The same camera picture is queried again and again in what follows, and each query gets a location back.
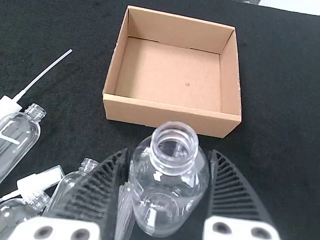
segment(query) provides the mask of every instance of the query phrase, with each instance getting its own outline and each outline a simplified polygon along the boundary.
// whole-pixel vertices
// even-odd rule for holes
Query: white pump head
[[[35,192],[41,192],[58,184],[65,176],[60,165],[54,166],[41,173],[34,173],[16,181],[17,190],[0,198],[0,202],[21,195],[23,199],[27,199]]]
[[[28,86],[26,86],[21,92],[19,92],[13,99],[8,96],[3,96],[0,99],[0,120],[9,114],[19,112],[22,109],[22,106],[18,104],[18,101],[22,98],[23,95],[50,69],[52,69],[56,64],[58,64],[62,59],[68,56],[72,52],[72,49],[69,49],[65,54],[55,60],[50,66],[48,66],[43,72],[41,72],[35,79],[33,79]]]

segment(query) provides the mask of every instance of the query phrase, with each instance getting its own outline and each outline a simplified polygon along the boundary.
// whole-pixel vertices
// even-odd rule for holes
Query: clear plastic bottle
[[[140,228],[154,237],[176,232],[209,183],[208,162],[195,131],[182,122],[158,127],[135,149],[129,182]]]
[[[43,216],[46,216],[55,206],[61,203],[61,197],[72,189],[76,182],[79,181],[87,173],[91,172],[99,163],[90,158],[85,158],[81,163],[78,171],[73,171],[65,175],[56,187],[48,207],[45,209]]]
[[[16,226],[41,214],[50,201],[44,192],[35,192],[28,199],[14,198],[0,204],[0,238],[8,239]]]
[[[33,103],[24,112],[0,121],[0,183],[39,139],[39,122],[45,115],[46,111]]]

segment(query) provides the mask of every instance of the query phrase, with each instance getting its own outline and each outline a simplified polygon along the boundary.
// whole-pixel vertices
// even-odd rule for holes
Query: threaded bottle neck
[[[84,174],[90,173],[98,164],[99,162],[86,157],[79,167],[79,172]]]
[[[198,136],[190,126],[169,121],[152,134],[150,161],[165,175],[182,175],[194,165],[198,145]]]
[[[47,112],[39,105],[32,103],[26,110],[24,110],[36,122],[40,122],[45,117]]]
[[[41,213],[50,202],[50,197],[44,192],[34,192],[25,201],[37,212]]]

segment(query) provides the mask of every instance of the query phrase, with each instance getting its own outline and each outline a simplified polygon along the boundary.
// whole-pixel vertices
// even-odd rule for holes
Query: brown cardboard
[[[223,138],[241,122],[234,27],[128,6],[103,103],[110,120]]]

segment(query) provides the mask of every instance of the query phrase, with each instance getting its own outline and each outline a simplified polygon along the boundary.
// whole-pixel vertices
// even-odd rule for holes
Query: black fabric surface
[[[102,102],[126,6],[236,27],[242,123],[224,139],[199,136],[233,161],[267,207],[283,240],[318,239],[320,216],[320,18],[228,0],[0,1],[0,96],[13,97],[61,54],[74,52],[19,102],[47,110],[36,145],[0,184],[84,157],[102,161],[153,129],[108,121]],[[200,240],[205,198],[170,240]],[[138,227],[132,240],[149,240]]]

